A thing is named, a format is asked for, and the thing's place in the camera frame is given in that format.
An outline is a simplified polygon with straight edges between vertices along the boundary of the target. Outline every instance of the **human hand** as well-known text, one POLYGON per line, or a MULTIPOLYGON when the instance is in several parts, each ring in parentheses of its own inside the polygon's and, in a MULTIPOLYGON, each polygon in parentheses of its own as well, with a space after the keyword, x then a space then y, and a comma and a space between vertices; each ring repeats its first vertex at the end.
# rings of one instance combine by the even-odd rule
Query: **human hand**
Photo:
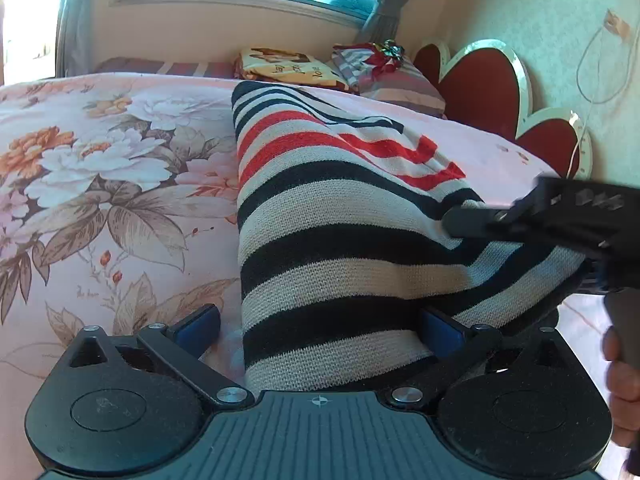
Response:
POLYGON ((604 335, 602 352, 611 361, 607 370, 609 409, 614 424, 611 439, 619 446, 632 447, 640 430, 640 370, 619 360, 622 346, 613 327, 604 335))

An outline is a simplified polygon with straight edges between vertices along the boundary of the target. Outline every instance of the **headboard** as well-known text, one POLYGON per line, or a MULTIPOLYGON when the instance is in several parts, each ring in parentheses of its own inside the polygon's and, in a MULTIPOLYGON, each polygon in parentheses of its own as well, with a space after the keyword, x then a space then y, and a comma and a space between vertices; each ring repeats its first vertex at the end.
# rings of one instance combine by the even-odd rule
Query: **headboard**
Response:
POLYGON ((514 142, 560 176, 590 176, 591 137, 580 117, 569 108, 543 108, 532 114, 527 69, 505 43, 475 41, 452 58, 445 44, 430 41, 418 51, 414 65, 446 101, 447 119, 514 142))

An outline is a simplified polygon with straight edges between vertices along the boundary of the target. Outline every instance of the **metal bolt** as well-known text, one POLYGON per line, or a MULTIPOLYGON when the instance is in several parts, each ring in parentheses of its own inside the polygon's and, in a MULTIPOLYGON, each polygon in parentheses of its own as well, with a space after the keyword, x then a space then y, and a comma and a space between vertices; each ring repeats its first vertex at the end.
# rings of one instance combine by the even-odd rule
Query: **metal bolt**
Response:
POLYGON ((391 393, 391 396, 397 402, 403 404, 411 404, 412 402, 420 402, 422 400, 422 392, 418 388, 412 386, 404 386, 402 388, 396 388, 391 393))
POLYGON ((226 402, 228 404, 240 404, 240 402, 245 400, 248 395, 247 390, 230 386, 228 388, 222 388, 216 394, 216 397, 221 402, 226 402))

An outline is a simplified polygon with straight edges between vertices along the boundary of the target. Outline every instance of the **knitted garment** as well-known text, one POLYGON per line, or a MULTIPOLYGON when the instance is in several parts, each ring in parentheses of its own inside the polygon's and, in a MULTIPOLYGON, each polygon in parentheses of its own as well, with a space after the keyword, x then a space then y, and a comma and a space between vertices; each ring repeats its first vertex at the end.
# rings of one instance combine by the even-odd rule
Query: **knitted garment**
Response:
POLYGON ((254 392, 377 388, 429 359, 421 308, 517 332, 582 275, 583 256, 563 248, 447 237, 444 214, 481 199, 397 121, 261 82, 240 83, 232 103, 254 392))

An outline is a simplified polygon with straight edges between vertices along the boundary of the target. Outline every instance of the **floral bedsheet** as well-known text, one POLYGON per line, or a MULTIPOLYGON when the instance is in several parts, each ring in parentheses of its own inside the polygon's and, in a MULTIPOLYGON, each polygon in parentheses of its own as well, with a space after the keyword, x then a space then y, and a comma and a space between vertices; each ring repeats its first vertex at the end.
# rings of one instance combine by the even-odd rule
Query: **floral bedsheet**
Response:
MULTIPOLYGON (((235 85, 121 73, 0 90, 0 479, 39 475, 24 413, 84 325, 129 334, 215 303, 206 362, 242 383, 235 85)), ((550 171, 492 134, 309 91, 428 134, 488 202, 550 171)))

